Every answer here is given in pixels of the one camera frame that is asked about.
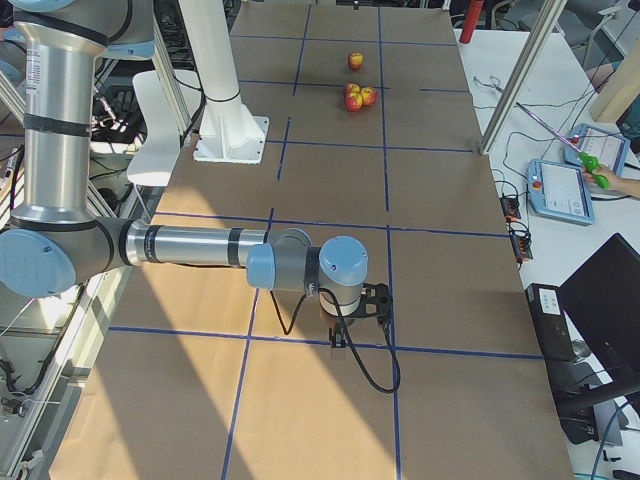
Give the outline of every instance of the red apple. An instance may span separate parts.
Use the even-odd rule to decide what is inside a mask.
[[[367,107],[376,103],[378,99],[378,91],[373,87],[364,87],[360,90],[360,95],[362,96],[362,104]]]
[[[360,93],[360,85],[357,83],[345,83],[342,88],[342,94],[347,95],[348,93]]]
[[[362,108],[362,95],[359,93],[347,93],[344,96],[344,105],[350,112],[357,112]]]
[[[347,57],[347,63],[351,70],[360,70],[362,63],[364,62],[364,55],[360,52],[351,52]]]

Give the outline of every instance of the human hand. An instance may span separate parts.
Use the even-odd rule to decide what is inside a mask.
[[[595,185],[596,179],[594,178],[594,175],[602,175],[609,181],[609,188],[607,190],[619,190],[620,177],[613,173],[608,167],[600,165],[600,167],[596,168],[591,173],[587,172],[586,170],[582,172],[582,177],[584,178],[585,182]]]

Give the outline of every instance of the red cylinder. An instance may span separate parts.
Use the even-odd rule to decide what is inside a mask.
[[[462,34],[460,35],[460,43],[469,43],[471,41],[471,36],[473,35],[473,31],[476,29],[483,6],[484,0],[469,1],[467,16],[464,20],[464,26],[462,27]]]

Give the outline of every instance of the green handle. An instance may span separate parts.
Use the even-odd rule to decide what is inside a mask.
[[[593,171],[600,168],[600,162],[598,162],[598,157],[594,157],[593,155],[589,155],[585,152],[580,152],[578,154],[578,158],[582,161],[584,168],[587,172],[593,175]],[[593,179],[600,188],[607,190],[609,188],[609,180],[604,175],[593,175]]]

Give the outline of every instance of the black screen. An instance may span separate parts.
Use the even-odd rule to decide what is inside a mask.
[[[560,302],[614,380],[640,372],[640,255],[616,233],[559,289]],[[627,395],[640,414],[640,393]]]

